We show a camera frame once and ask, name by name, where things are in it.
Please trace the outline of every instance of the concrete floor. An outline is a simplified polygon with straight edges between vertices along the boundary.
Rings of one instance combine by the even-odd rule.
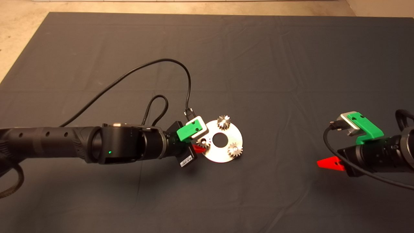
[[[32,2],[0,0],[0,82],[49,12],[355,16],[346,0],[277,2]]]

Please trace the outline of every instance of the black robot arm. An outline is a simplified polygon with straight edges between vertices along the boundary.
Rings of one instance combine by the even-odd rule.
[[[0,153],[19,163],[26,158],[81,158],[87,163],[118,164],[174,156],[186,166],[196,158],[191,143],[181,142],[174,122],[166,131],[155,126],[115,123],[102,127],[0,129]],[[0,164],[0,176],[10,167]]]

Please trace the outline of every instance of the metal gear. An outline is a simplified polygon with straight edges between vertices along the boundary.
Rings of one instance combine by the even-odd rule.
[[[204,136],[202,138],[199,138],[197,140],[197,145],[208,149],[211,145],[211,138],[208,137],[208,136]]]
[[[227,115],[219,116],[217,119],[217,126],[223,130],[228,129],[230,126],[230,117]]]
[[[229,156],[232,158],[239,157],[243,153],[243,147],[238,146],[237,143],[230,144],[229,148],[227,149]]]

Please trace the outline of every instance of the center hole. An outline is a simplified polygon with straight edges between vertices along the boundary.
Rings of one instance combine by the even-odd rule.
[[[223,133],[216,133],[213,136],[213,143],[216,145],[216,147],[225,147],[229,140],[227,139],[227,136]]]

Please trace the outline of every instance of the red plastic part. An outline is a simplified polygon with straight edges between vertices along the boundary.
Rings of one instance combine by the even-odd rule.
[[[193,148],[194,148],[194,150],[197,154],[200,154],[200,153],[203,153],[204,151],[206,151],[205,148],[203,148],[201,146],[197,146],[197,145],[193,145]]]
[[[332,156],[326,159],[319,160],[318,166],[326,169],[345,171],[345,167],[340,162],[341,160],[338,157]]]

